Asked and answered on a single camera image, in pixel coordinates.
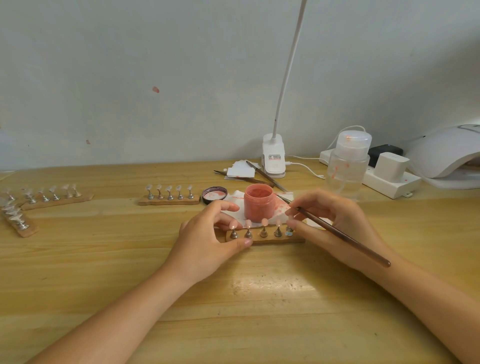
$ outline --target hand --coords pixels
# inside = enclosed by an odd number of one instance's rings
[[[389,256],[395,254],[378,235],[355,202],[321,189],[307,192],[293,200],[290,203],[291,209],[287,210],[286,214],[294,219],[289,219],[287,225],[303,238],[324,248],[339,261],[361,271],[366,276],[373,278],[371,275],[380,265],[332,233],[303,223],[302,220],[306,217],[294,208],[299,206],[315,216],[332,220],[333,226],[337,229],[385,258],[389,259]]]
[[[227,231],[232,222],[238,223],[222,210],[238,211],[239,207],[232,202],[217,200],[197,216],[182,223],[179,237],[162,268],[171,269],[173,274],[193,285],[210,276],[233,255],[249,247],[252,240],[238,238],[220,243],[216,239],[214,226]]]

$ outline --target pink powder jar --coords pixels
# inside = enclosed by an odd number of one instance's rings
[[[276,196],[270,186],[261,183],[251,184],[245,189],[243,202],[245,218],[248,220],[262,222],[263,218],[273,217]]]

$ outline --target left hand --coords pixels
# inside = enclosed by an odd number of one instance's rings
[[[238,211],[238,205],[217,200],[209,204],[201,213],[182,223],[180,234],[173,245],[162,268],[172,270],[185,283],[193,285],[215,272],[218,267],[236,253],[249,247],[252,240],[238,238],[228,243],[220,243],[214,226],[229,230],[235,219],[222,212]]]

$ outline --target jar lid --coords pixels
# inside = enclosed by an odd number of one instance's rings
[[[202,199],[206,205],[215,200],[223,200],[227,197],[228,191],[225,187],[214,186],[205,188],[202,192]]]

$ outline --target right hand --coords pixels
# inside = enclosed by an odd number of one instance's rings
[[[336,259],[366,276],[373,278],[371,275],[381,267],[380,264],[332,233],[303,223],[302,220],[306,217],[295,208],[299,206],[317,217],[330,219],[334,227],[383,257],[390,259],[395,254],[378,235],[355,202],[321,189],[307,192],[293,200],[290,203],[291,209],[285,212],[290,217],[287,225],[301,237],[324,248]]]

